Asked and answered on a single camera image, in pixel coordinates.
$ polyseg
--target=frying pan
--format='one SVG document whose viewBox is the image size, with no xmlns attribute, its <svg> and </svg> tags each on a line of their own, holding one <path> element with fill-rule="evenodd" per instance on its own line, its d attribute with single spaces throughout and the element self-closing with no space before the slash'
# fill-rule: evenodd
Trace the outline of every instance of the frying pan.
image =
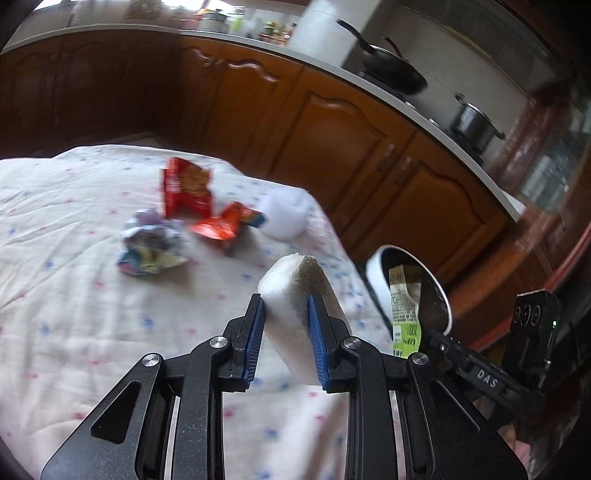
<svg viewBox="0 0 591 480">
<path fill-rule="evenodd" d="M 337 20 L 337 23 L 349 30 L 359 42 L 363 50 L 362 61 L 365 70 L 381 80 L 389 87 L 399 91 L 403 95 L 415 95 L 421 92 L 426 86 L 427 81 L 415 67 L 404 60 L 398 47 L 389 38 L 385 38 L 393 46 L 397 54 L 392 53 L 381 47 L 370 45 L 353 27 L 344 20 Z"/>
</svg>

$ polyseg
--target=cooking pot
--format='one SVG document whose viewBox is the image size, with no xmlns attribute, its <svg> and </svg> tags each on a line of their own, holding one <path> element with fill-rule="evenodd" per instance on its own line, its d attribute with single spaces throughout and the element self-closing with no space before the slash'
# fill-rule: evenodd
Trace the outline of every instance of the cooking pot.
<svg viewBox="0 0 591 480">
<path fill-rule="evenodd" d="M 491 119 L 471 103 L 464 101 L 461 93 L 455 98 L 462 107 L 450 126 L 450 130 L 465 138 L 478 153 L 484 152 L 492 137 L 505 138 L 505 133 L 496 129 Z"/>
</svg>

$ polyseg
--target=metal screw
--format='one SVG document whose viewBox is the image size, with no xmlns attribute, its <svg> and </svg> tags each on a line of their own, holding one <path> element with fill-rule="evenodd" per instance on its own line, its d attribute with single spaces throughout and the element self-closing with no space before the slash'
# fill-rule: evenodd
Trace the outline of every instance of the metal screw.
<svg viewBox="0 0 591 480">
<path fill-rule="evenodd" d="M 361 340 L 359 340 L 357 337 L 347 337 L 345 340 L 343 340 L 343 345 L 351 350 L 355 350 L 361 346 Z"/>
<path fill-rule="evenodd" d="M 421 352 L 416 352 L 411 355 L 411 359 L 417 365 L 427 365 L 429 363 L 429 357 Z"/>
<path fill-rule="evenodd" d="M 160 362 L 160 357 L 155 353 L 149 353 L 148 355 L 142 358 L 142 363 L 146 367 L 153 367 L 154 365 L 158 365 L 158 362 Z"/>
<path fill-rule="evenodd" d="M 224 348 L 228 344 L 228 339 L 226 337 L 213 337 L 209 344 L 214 348 Z"/>
</svg>

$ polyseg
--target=blue gripper pad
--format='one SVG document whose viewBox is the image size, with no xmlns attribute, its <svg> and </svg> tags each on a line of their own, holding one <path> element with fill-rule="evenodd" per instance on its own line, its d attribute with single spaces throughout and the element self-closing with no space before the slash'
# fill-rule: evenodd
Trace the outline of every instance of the blue gripper pad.
<svg viewBox="0 0 591 480">
<path fill-rule="evenodd" d="M 316 374 L 318 381 L 322 385 L 322 389 L 326 390 L 329 385 L 329 360 L 328 350 L 322 335 L 322 327 L 320 326 L 320 319 L 318 311 L 314 303 L 312 295 L 308 297 L 308 329 L 310 340 L 312 342 L 312 349 L 314 350 L 314 362 L 316 363 Z"/>
<path fill-rule="evenodd" d="M 258 354 L 261 350 L 262 332 L 265 326 L 265 304 L 262 299 L 258 303 L 254 320 L 252 322 L 251 331 L 246 341 L 246 348 L 244 350 L 244 372 L 242 378 L 249 384 L 255 378 L 256 363 L 258 361 Z"/>
</svg>

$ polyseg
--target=green label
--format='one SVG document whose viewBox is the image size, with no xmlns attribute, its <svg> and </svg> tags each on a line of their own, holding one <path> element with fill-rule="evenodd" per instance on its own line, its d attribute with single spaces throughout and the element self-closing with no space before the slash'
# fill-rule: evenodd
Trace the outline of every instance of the green label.
<svg viewBox="0 0 591 480">
<path fill-rule="evenodd" d="M 388 271 L 392 301 L 392 332 L 394 355 L 408 358 L 421 345 L 418 305 L 421 300 L 423 269 L 415 265 L 399 265 Z"/>
</svg>

